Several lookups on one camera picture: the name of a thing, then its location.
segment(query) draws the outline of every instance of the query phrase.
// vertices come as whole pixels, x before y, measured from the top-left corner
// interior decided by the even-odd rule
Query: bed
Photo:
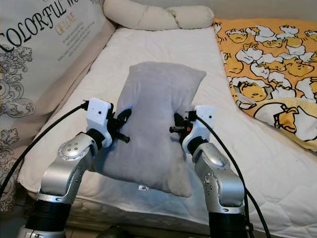
[[[317,157],[236,107],[213,28],[157,32],[118,28],[65,105],[41,131],[83,99],[100,97],[116,106],[129,66],[144,61],[180,63],[207,72],[193,105],[216,106],[214,129],[240,166],[271,232],[281,237],[317,237]],[[85,112],[79,111],[26,156],[18,180],[32,196],[59,145],[86,125]],[[71,210],[71,224],[91,224],[95,229],[111,222],[208,234],[203,188],[190,158],[188,167],[194,188],[189,198],[142,190],[140,184],[86,172]],[[252,205],[250,217],[255,229],[262,231]]]

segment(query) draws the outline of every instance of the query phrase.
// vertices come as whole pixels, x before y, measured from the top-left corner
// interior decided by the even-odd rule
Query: cable connector
[[[84,103],[80,105],[80,107],[82,109],[84,109],[85,111],[88,110],[88,105],[89,105],[89,100],[84,100]]]
[[[188,112],[188,120],[189,121],[196,121],[196,119],[197,119],[196,111],[189,111]]]

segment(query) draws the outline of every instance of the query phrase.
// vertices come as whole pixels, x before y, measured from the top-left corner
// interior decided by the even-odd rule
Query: yellow blanket
[[[215,19],[237,106],[317,151],[317,22]]]

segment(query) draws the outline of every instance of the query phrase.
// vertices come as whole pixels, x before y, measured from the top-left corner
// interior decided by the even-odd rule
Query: white bolster pillow
[[[170,30],[207,28],[214,14],[207,6],[180,6],[163,9],[131,0],[105,0],[104,13],[112,21],[131,29]]]
[[[182,29],[208,28],[213,23],[213,11],[207,6],[176,6],[166,10]]]
[[[104,13],[112,21],[131,29],[159,31],[179,28],[170,12],[130,0],[105,0]]]

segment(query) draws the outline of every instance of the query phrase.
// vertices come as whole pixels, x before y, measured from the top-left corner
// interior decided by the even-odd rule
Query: white mattress
[[[83,99],[101,97],[115,105],[129,66],[144,61],[181,63],[207,72],[193,104],[216,106],[215,131],[240,166],[268,227],[279,236],[317,237],[317,156],[236,107],[211,28],[158,32],[118,29],[67,103],[44,128],[81,104]],[[19,175],[20,183],[29,191],[37,192],[41,177],[55,159],[59,145],[85,131],[85,127],[82,110],[53,129],[26,156]],[[176,224],[180,220],[191,222],[188,224],[207,224],[203,188],[190,160],[189,170],[194,188],[189,198],[151,189],[141,191],[138,184],[91,172],[85,173],[78,198],[87,201],[86,211],[92,209],[89,207],[92,203],[104,207],[102,211],[97,209],[103,214],[107,214],[109,207],[119,208],[133,212],[135,219],[138,219],[137,214],[142,214],[143,224],[153,221],[153,216],[148,216],[147,220],[145,214],[166,215]],[[252,205],[250,213],[255,228],[262,230]]]

